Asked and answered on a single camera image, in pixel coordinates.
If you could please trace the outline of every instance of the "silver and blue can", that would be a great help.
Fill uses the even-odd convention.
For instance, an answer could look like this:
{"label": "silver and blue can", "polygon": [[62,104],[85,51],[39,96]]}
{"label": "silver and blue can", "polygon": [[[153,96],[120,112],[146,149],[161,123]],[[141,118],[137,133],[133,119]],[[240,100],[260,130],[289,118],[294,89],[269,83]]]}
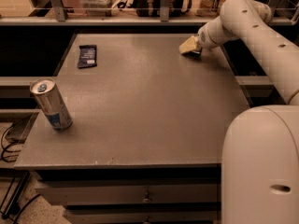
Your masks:
{"label": "silver and blue can", "polygon": [[30,92],[55,130],[64,130],[71,126],[73,121],[53,79],[35,81],[30,86]]}

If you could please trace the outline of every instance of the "white robotic arm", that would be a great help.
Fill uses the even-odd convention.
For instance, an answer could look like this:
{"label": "white robotic arm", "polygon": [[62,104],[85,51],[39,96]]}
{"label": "white robotic arm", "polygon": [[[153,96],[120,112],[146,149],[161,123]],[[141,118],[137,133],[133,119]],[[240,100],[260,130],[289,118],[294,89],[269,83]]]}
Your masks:
{"label": "white robotic arm", "polygon": [[299,223],[299,48],[264,22],[270,8],[227,0],[197,47],[241,38],[288,105],[252,108],[230,125],[222,152],[222,224]]}

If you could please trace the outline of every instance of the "gray tabletop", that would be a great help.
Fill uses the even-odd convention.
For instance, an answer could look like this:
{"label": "gray tabletop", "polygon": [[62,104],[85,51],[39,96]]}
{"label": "gray tabletop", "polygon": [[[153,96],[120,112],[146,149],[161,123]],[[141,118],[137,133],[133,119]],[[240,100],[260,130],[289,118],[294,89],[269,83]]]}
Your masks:
{"label": "gray tabletop", "polygon": [[[225,132],[247,100],[220,49],[182,56],[190,35],[78,35],[57,76],[73,118],[40,113],[15,168],[188,167],[220,163]],[[79,45],[98,65],[77,69]]]}

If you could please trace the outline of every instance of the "black bag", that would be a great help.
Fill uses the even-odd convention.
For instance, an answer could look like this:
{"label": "black bag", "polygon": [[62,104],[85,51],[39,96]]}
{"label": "black bag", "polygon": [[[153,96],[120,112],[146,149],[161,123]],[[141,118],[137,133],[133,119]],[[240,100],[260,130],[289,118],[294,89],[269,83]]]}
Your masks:
{"label": "black bag", "polygon": [[[134,0],[129,7],[136,9],[139,17],[159,17],[161,0]],[[188,0],[186,11],[182,11],[184,0],[169,0],[169,16],[178,17],[182,13],[186,13],[192,6],[192,0]]]}

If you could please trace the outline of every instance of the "floor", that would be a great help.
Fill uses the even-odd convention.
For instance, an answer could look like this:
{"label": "floor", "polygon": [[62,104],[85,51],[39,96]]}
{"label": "floor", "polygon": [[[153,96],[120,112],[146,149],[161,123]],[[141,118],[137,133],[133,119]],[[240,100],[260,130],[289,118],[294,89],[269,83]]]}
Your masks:
{"label": "floor", "polygon": [[[11,125],[11,123],[4,123],[0,122],[0,137],[4,133],[4,131]],[[6,146],[8,141],[4,138],[3,144]],[[1,169],[6,168],[10,169],[13,168],[13,162],[7,163],[0,160],[0,171]],[[0,203],[4,199],[9,185],[11,183],[12,177],[4,177],[0,175]],[[23,208],[33,197],[37,195],[35,191],[35,184],[36,179],[32,176],[29,177],[27,184],[21,193],[21,196],[18,200],[18,204],[20,208]],[[12,190],[14,190],[17,186],[17,182],[14,183],[12,189],[10,190],[7,200],[9,200]],[[7,202],[4,203],[1,211],[3,212],[7,206]],[[33,200],[21,213],[18,223],[19,224],[69,224],[69,222],[62,217],[64,209],[61,206],[51,206],[46,200],[42,197],[38,197]],[[12,224],[13,220],[17,217],[17,215],[11,215],[11,219],[2,219],[0,218],[0,224]]]}

